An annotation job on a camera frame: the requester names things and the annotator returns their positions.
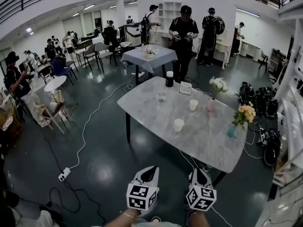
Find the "blue chair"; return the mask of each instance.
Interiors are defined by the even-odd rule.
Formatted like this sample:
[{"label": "blue chair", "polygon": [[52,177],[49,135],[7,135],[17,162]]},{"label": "blue chair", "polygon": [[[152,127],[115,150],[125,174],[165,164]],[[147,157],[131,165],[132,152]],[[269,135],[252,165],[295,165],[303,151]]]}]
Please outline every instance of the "blue chair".
[{"label": "blue chair", "polygon": [[75,74],[75,72],[72,70],[72,68],[71,67],[69,67],[69,68],[64,68],[64,66],[63,66],[63,63],[62,63],[62,61],[60,61],[60,60],[57,60],[57,59],[53,59],[52,61],[51,61],[51,66],[52,66],[52,69],[53,69],[53,73],[56,75],[56,76],[66,76],[67,77],[67,80],[68,81],[71,81],[71,84],[72,85],[74,85],[73,84],[73,82],[72,82],[72,80],[71,80],[71,78],[70,78],[70,76],[68,75],[68,73],[73,73],[74,74],[74,76],[75,76],[75,78],[77,79],[77,77],[76,77],[76,74]]}]

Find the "hand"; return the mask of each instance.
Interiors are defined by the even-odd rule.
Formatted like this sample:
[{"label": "hand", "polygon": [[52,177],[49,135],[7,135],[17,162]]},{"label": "hand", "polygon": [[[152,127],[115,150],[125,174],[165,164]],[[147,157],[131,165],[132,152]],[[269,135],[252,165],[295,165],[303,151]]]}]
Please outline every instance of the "hand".
[{"label": "hand", "polygon": [[24,79],[24,78],[27,78],[27,77],[28,77],[27,71],[23,71],[21,73],[21,78]]}]

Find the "black cap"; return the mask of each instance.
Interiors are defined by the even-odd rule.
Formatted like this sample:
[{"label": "black cap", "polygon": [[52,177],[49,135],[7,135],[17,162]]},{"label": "black cap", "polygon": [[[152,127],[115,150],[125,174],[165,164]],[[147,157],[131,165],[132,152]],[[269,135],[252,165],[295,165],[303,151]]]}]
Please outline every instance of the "black cap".
[{"label": "black cap", "polygon": [[191,7],[187,6],[187,5],[184,5],[182,6],[181,8],[181,14],[188,14],[188,15],[191,15]]},{"label": "black cap", "polygon": [[208,9],[208,12],[209,12],[209,13],[215,13],[216,10],[215,10],[214,8],[209,8],[209,9]]},{"label": "black cap", "polygon": [[14,51],[11,51],[7,58],[5,58],[5,62],[7,64],[12,64],[12,63],[15,63],[17,60],[19,60],[19,56],[16,55],[16,53]]},{"label": "black cap", "polygon": [[159,6],[157,6],[157,5],[151,5],[150,6],[150,11],[153,11],[154,9],[157,9]]}]

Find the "small sign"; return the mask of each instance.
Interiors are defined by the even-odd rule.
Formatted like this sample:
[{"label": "small sign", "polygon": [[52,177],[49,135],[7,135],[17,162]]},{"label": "small sign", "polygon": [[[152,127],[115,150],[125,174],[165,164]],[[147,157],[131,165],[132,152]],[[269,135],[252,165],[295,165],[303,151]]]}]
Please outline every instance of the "small sign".
[{"label": "small sign", "polygon": [[190,83],[181,81],[179,92],[190,95],[191,88],[192,88],[192,85]]}]

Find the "pink vase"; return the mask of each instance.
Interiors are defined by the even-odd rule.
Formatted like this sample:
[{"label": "pink vase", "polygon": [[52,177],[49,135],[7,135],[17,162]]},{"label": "pink vase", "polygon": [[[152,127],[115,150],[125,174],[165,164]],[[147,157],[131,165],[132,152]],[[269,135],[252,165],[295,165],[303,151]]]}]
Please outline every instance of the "pink vase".
[{"label": "pink vase", "polygon": [[214,97],[212,97],[208,100],[207,106],[206,106],[208,111],[211,112],[212,110],[214,110],[214,103],[215,103],[215,98]]}]

